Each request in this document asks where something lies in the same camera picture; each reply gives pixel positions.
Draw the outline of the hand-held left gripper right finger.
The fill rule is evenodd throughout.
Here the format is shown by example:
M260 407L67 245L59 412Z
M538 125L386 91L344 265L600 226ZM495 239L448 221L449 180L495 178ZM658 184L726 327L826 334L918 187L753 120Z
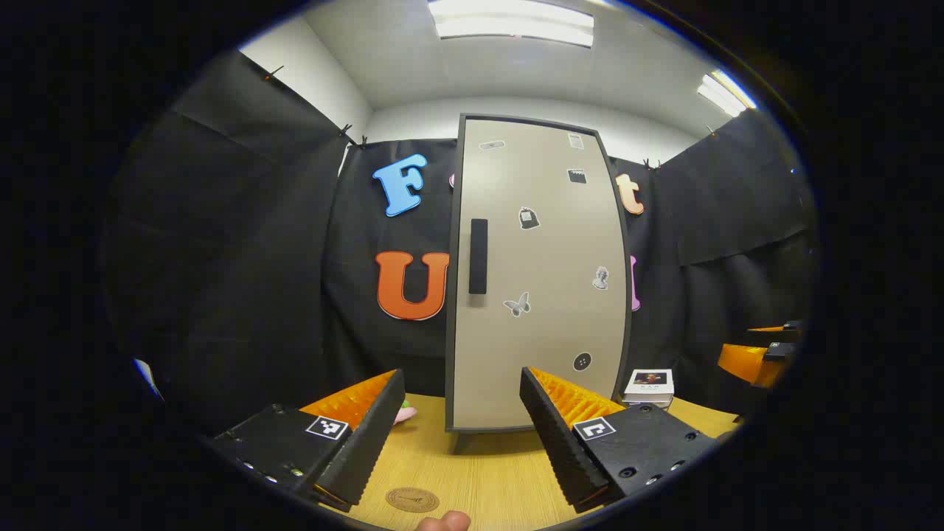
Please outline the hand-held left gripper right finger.
M579 513L635 503L718 447L717 438L653 403L620 406L536 367L521 370L519 397Z

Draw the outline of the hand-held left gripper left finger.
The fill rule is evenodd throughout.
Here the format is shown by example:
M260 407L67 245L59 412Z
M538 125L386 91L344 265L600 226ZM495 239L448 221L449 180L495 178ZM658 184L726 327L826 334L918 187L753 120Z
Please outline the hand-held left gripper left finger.
M303 408L270 404L210 438L210 447L274 490L348 512L395 425L404 381L394 369Z

